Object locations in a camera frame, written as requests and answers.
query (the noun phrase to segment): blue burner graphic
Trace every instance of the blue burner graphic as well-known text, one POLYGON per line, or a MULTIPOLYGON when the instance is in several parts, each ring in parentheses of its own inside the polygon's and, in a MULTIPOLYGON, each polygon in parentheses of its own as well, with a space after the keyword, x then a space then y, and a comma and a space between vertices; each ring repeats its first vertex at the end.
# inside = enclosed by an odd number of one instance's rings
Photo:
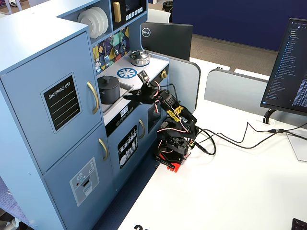
POLYGON ((117 76, 124 79, 133 78, 138 74, 135 69, 132 68, 123 68, 117 72, 117 76))

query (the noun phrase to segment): dell monitor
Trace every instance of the dell monitor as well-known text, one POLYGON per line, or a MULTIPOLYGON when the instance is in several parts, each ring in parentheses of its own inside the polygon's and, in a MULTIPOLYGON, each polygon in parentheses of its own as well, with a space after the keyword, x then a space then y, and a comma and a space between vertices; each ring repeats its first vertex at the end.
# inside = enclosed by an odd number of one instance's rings
MULTIPOLYGON (((307 20, 290 18, 260 106, 307 116, 307 20)), ((288 137, 298 160, 307 161, 307 142, 288 137)))
POLYGON ((193 25, 143 23, 142 47, 189 61, 193 25))

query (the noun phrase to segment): blue partition wall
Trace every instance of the blue partition wall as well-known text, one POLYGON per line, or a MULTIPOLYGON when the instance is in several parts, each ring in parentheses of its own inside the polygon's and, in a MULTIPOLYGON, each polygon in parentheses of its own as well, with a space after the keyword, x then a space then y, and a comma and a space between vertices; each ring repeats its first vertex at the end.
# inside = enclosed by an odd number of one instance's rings
POLYGON ((173 23, 197 35, 278 50, 290 17, 307 19, 306 0, 175 0, 173 23))

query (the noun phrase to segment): dell logo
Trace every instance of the dell logo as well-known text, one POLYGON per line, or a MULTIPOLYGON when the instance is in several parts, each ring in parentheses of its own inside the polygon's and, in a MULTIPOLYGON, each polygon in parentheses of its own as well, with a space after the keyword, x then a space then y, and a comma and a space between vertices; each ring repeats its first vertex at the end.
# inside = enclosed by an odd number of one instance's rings
POLYGON ((144 37, 149 37, 150 36, 150 29, 148 29, 148 28, 144 28, 144 29, 142 29, 142 35, 144 36, 144 37))

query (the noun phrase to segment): stack of plates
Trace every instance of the stack of plates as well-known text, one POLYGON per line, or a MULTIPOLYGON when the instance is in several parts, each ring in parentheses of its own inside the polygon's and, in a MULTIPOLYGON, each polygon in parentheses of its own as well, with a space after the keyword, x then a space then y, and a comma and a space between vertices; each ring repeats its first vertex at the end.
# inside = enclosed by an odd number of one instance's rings
POLYGON ((104 10, 96 6, 80 13, 77 22, 89 26, 91 38, 105 34, 109 24, 104 10))

